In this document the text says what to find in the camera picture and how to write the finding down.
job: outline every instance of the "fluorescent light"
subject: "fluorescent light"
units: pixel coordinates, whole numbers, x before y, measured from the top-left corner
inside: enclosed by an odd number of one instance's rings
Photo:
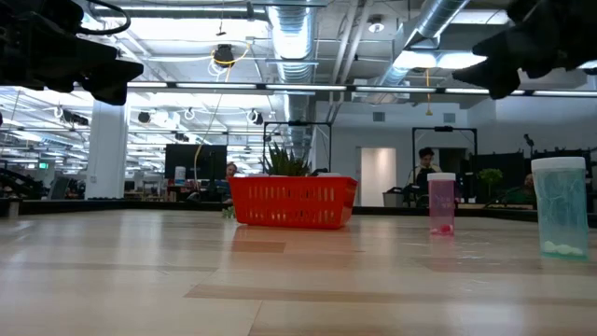
[[[455,94],[489,94],[489,90],[485,90],[485,89],[446,89],[446,93],[455,93]]]
[[[22,123],[20,123],[20,122],[18,122],[16,120],[11,120],[11,119],[4,119],[4,123],[6,125],[14,125],[14,126],[19,126],[19,127],[25,126]]]
[[[597,61],[588,61],[578,67],[579,69],[593,69],[597,68]]]
[[[487,57],[477,56],[470,52],[444,53],[437,62],[437,67],[442,69],[464,69],[471,65],[485,61]]]
[[[54,132],[54,133],[67,133],[67,132],[71,132],[71,130],[69,129],[64,129],[64,128],[34,128],[34,127],[27,127],[25,128],[26,131],[28,132]],[[89,131],[90,128],[87,127],[85,129],[77,129],[78,131]]]
[[[129,88],[167,88],[168,84],[164,82],[130,82]]]
[[[388,93],[435,93],[436,88],[416,87],[356,87],[361,92],[388,92]]]
[[[132,157],[155,157],[156,155],[154,153],[149,153],[149,152],[139,152],[139,151],[134,151],[134,152],[129,152],[129,156]]]
[[[253,90],[257,88],[255,84],[228,84],[228,83],[176,83],[181,89],[242,89]]]
[[[81,160],[85,159],[85,156],[83,156],[83,155],[79,155],[79,154],[75,154],[75,153],[70,153],[70,152],[69,152],[69,153],[66,153],[66,154],[67,154],[69,157],[73,157],[73,158],[77,158],[77,159],[81,159]]]
[[[15,163],[37,163],[36,159],[8,159],[7,161]]]
[[[41,136],[33,134],[33,133],[29,133],[29,132],[13,131],[13,133],[15,134],[16,137],[18,137],[20,139],[24,139],[24,140],[36,141],[36,142],[40,142],[42,140]]]
[[[342,85],[292,85],[292,84],[268,84],[268,90],[305,90],[305,91],[346,91]]]
[[[96,9],[106,10],[106,7],[97,6]],[[123,10],[163,10],[163,11],[214,11],[214,12],[227,12],[227,11],[239,11],[239,7],[204,7],[204,6],[122,6]],[[256,13],[265,13],[265,9],[255,8]]]
[[[533,96],[538,97],[597,97],[597,91],[541,91],[537,90],[533,92]]]
[[[42,154],[44,154],[44,155],[50,155],[50,156],[64,156],[64,154],[57,153],[57,152],[42,152]]]
[[[394,61],[394,67],[412,69],[436,67],[436,57],[431,53],[402,51]]]

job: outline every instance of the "doorway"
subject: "doorway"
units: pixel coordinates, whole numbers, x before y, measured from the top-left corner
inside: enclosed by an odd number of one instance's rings
[[[396,149],[360,149],[360,205],[383,206],[383,193],[396,186]]]

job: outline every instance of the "cable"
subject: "cable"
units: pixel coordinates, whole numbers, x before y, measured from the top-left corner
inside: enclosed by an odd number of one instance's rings
[[[228,73],[226,74],[226,82],[229,81],[230,79],[230,72],[231,72],[232,67],[228,68]],[[222,97],[224,97],[224,93],[220,94],[220,98],[217,100],[217,105],[215,106],[215,111],[214,114],[212,114],[212,117],[209,120],[209,124],[207,125],[207,130],[205,131],[205,135],[201,138],[201,142],[199,143],[199,147],[197,148],[197,151],[195,152],[195,160],[193,161],[194,164],[194,174],[195,174],[195,188],[197,188],[197,191],[199,191],[199,182],[197,179],[197,159],[199,158],[199,154],[201,153],[201,149],[203,148],[203,144],[205,143],[205,139],[207,138],[207,135],[209,135],[209,131],[212,129],[212,126],[214,125],[214,120],[215,120],[215,115],[217,114],[217,110],[220,108],[220,104],[222,103]]]
[[[106,30],[96,31],[96,30],[79,27],[78,31],[77,31],[78,33],[85,34],[85,35],[114,35],[114,34],[119,34],[119,33],[125,32],[127,29],[129,29],[131,27],[131,16],[129,16],[129,14],[126,11],[124,11],[122,8],[120,8],[116,5],[108,4],[102,0],[87,0],[87,1],[92,4],[107,7],[107,8],[110,8],[118,13],[121,13],[122,15],[124,15],[124,18],[126,21],[124,22],[124,24],[122,24],[118,28],[114,28],[114,29],[106,29]]]

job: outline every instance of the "person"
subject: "person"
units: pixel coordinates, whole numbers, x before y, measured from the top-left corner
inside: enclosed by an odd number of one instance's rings
[[[224,188],[224,204],[232,204],[232,190],[230,189],[230,182],[228,180],[234,177],[238,171],[239,168],[234,162],[230,162],[226,166],[226,181],[223,181],[222,186]]]
[[[223,181],[216,180],[216,182],[215,182],[215,186],[217,188],[217,193],[218,193],[217,197],[219,198],[221,196],[221,199],[219,201],[221,202],[221,200],[224,200],[222,202],[224,204],[232,204],[232,191],[230,190],[229,179],[231,177],[234,177],[237,172],[238,172],[238,167],[236,166],[236,164],[234,164],[233,162],[230,162],[229,164],[226,165],[226,180],[223,180]],[[209,195],[209,191],[203,192],[203,197],[206,197],[206,195]],[[209,200],[210,202],[215,201],[215,200],[212,200],[209,196],[207,196],[205,198],[205,200],[206,201]],[[199,203],[200,201],[201,201],[201,193],[200,192],[193,192],[187,198],[187,202],[190,202],[190,203]]]
[[[409,175],[409,185],[411,184],[418,184],[418,177],[419,174],[423,173],[425,175],[432,174],[432,173],[441,173],[441,169],[439,166],[433,164],[433,157],[436,153],[433,152],[433,149],[430,147],[425,147],[419,150],[419,165],[414,169],[414,175],[410,172]]]
[[[535,204],[537,202],[535,195],[535,182],[533,174],[524,177],[522,187],[514,188],[506,192],[502,203],[506,204]]]

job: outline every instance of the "yellow cable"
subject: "yellow cable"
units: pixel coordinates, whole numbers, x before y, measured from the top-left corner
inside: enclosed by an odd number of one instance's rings
[[[231,72],[232,67],[228,68],[228,73],[226,74],[226,82],[228,82],[228,80],[230,79],[230,72]],[[215,107],[215,111],[212,114],[212,117],[209,120],[209,124],[207,125],[207,131],[205,131],[205,135],[201,138],[201,143],[199,144],[199,147],[197,148],[197,151],[195,152],[195,161],[193,162],[194,164],[194,168],[195,168],[195,188],[197,188],[197,191],[201,191],[199,188],[199,182],[197,179],[197,159],[199,158],[199,154],[201,153],[201,149],[203,148],[203,143],[205,143],[205,138],[207,137],[207,135],[209,135],[209,131],[212,129],[212,125],[214,124],[214,120],[215,120],[215,115],[217,114],[217,110],[220,108],[220,103],[222,102],[222,97],[224,96],[224,94],[220,94],[220,98],[217,101],[217,106]]]
[[[425,71],[427,77],[427,88],[429,88],[429,69]],[[427,116],[433,116],[433,112],[431,112],[431,93],[427,93]]]

